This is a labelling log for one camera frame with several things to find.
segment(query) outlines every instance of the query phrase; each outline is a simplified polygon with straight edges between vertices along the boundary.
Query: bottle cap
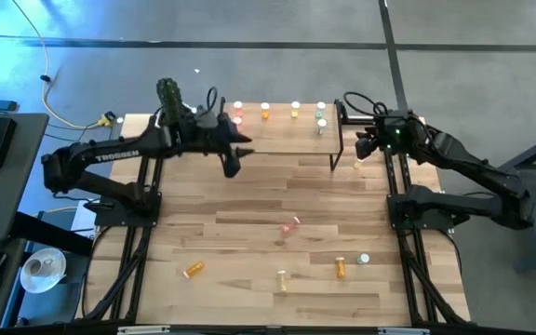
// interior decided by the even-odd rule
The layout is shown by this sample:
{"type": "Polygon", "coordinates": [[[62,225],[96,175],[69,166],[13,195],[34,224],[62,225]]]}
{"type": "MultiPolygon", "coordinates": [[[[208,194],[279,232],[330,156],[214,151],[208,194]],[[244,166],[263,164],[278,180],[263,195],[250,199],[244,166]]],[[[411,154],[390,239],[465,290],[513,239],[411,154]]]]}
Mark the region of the bottle cap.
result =
{"type": "Polygon", "coordinates": [[[359,260],[361,260],[361,262],[368,262],[369,261],[369,255],[368,254],[361,254],[361,256],[359,256],[359,260]]]}

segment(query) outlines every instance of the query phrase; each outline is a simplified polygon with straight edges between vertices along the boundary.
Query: white cable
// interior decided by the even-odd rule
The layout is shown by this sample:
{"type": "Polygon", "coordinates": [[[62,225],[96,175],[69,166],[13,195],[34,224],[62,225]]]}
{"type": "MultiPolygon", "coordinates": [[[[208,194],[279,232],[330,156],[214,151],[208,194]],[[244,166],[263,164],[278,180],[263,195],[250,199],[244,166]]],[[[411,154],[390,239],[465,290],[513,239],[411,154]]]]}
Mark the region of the white cable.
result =
{"type": "MultiPolygon", "coordinates": [[[[30,20],[30,18],[28,18],[28,15],[26,15],[24,10],[20,7],[20,5],[18,5],[16,0],[11,0],[11,1],[14,3],[14,5],[16,5],[20,13],[22,13],[24,18],[26,18],[28,23],[30,23],[30,25],[33,27],[34,32],[38,36],[38,40],[41,42],[41,45],[43,46],[43,49],[45,50],[45,57],[47,57],[47,67],[45,68],[45,75],[48,77],[49,57],[48,57],[48,50],[47,50],[47,46],[45,45],[45,41],[43,40],[43,37],[41,36],[41,34],[38,32],[38,29],[36,29],[36,27],[34,26],[33,22],[30,20]]],[[[47,96],[49,92],[49,89],[47,89],[47,82],[45,80],[42,80],[42,81],[43,81],[43,90],[41,92],[41,101],[43,102],[43,105],[45,105],[45,108],[47,108],[48,112],[51,113],[51,115],[55,116],[58,120],[60,120],[67,126],[74,127],[76,129],[91,129],[94,127],[99,127],[99,125],[97,125],[96,123],[91,126],[78,126],[62,118],[61,116],[55,114],[55,112],[53,112],[53,109],[48,105],[48,102],[47,102],[47,96]]]]}

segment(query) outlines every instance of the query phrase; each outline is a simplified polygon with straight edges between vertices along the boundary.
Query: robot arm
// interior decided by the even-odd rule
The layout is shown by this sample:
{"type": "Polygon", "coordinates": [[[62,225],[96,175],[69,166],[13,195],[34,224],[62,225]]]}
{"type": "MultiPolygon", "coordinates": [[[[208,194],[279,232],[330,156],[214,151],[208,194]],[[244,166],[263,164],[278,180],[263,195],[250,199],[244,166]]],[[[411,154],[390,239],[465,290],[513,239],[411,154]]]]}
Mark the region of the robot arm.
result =
{"type": "Polygon", "coordinates": [[[182,104],[177,84],[161,79],[157,92],[163,107],[150,117],[147,128],[138,137],[112,141],[74,143],[41,158],[45,186],[53,193],[67,193],[74,188],[109,196],[135,208],[146,209],[146,194],[136,182],[123,184],[86,171],[92,164],[137,156],[168,159],[183,153],[217,154],[221,157],[225,177],[232,178],[241,168],[239,158],[253,153],[250,149],[232,148],[232,143],[250,142],[239,134],[236,125],[221,110],[218,115],[200,106],[195,112],[182,104]]]}
{"type": "Polygon", "coordinates": [[[534,204],[516,171],[499,170],[488,160],[473,156],[460,141],[425,125],[412,111],[393,111],[374,115],[374,119],[374,128],[357,133],[357,158],[364,159],[378,148],[389,148],[392,154],[407,154],[418,164],[427,162],[438,168],[455,170],[497,195],[491,199],[476,199],[436,194],[414,185],[399,204],[403,215],[416,219],[429,209],[440,209],[455,216],[454,224],[468,220],[468,215],[479,215],[511,229],[532,226],[534,204]]]}

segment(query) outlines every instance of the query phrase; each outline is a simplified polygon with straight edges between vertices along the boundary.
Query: wooden table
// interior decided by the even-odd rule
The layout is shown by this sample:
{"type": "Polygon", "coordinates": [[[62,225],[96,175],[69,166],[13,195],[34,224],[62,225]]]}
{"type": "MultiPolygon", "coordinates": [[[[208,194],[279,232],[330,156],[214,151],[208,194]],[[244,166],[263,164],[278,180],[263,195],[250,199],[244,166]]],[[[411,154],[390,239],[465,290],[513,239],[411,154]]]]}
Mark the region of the wooden table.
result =
{"type": "MultiPolygon", "coordinates": [[[[127,115],[123,135],[139,134],[147,120],[148,115],[127,115]]],[[[216,156],[166,161],[161,218],[149,247],[137,322],[408,325],[398,244],[384,201],[383,157],[376,152],[353,168],[358,128],[344,128],[345,151],[333,173],[314,155],[253,154],[242,159],[231,180],[222,176],[216,156]],[[283,238],[281,226],[293,216],[301,226],[283,238]],[[356,265],[363,252],[369,264],[356,265]],[[334,259],[340,256],[347,260],[344,280],[336,279],[334,259]],[[181,272],[195,261],[206,267],[188,280],[181,272]],[[287,271],[287,293],[278,291],[278,270],[287,271]]],[[[115,162],[111,176],[134,181],[139,165],[140,159],[115,162]]],[[[439,190],[434,167],[409,168],[414,183],[439,190]]],[[[88,310],[117,276],[125,234],[125,228],[114,227],[100,241],[87,279],[88,310]]],[[[435,231],[424,231],[423,242],[432,281],[468,319],[453,246],[435,231]]],[[[122,314],[131,282],[127,287],[122,314]]],[[[425,315],[419,285],[416,292],[425,315]]]]}

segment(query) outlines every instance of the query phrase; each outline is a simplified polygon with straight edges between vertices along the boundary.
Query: gray floor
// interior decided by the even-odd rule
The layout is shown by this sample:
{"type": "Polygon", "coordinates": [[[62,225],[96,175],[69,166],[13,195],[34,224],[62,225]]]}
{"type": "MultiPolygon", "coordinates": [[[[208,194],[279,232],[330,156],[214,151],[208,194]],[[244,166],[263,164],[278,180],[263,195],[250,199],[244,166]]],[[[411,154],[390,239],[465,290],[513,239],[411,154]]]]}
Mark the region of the gray floor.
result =
{"type": "MultiPolygon", "coordinates": [[[[19,2],[46,37],[384,42],[377,0],[19,2]]],[[[388,0],[387,5],[397,43],[536,45],[536,0],[388,0]]],[[[8,0],[0,0],[0,34],[34,36],[8,0]]],[[[154,84],[161,76],[176,78],[191,103],[200,103],[206,90],[217,86],[231,101],[332,101],[356,90],[396,105],[386,50],[55,47],[49,53],[57,75],[49,101],[81,124],[108,110],[153,111],[158,105],[154,84]]],[[[473,154],[500,164],[536,141],[536,52],[402,51],[398,58],[409,106],[473,154]]],[[[38,80],[44,66],[40,47],[0,46],[0,99],[18,101],[21,113],[44,113],[38,80]]],[[[86,138],[107,136],[99,129],[86,138]]],[[[46,139],[41,154],[64,144],[46,139]]],[[[536,195],[536,174],[530,178],[536,195]]],[[[35,164],[23,211],[67,204],[51,199],[41,179],[35,164]]],[[[448,193],[477,189],[452,172],[440,171],[440,179],[448,193]]],[[[529,255],[528,234],[487,220],[457,229],[464,286],[477,323],[536,330],[536,272],[519,275],[512,268],[513,261],[529,255]]]]}

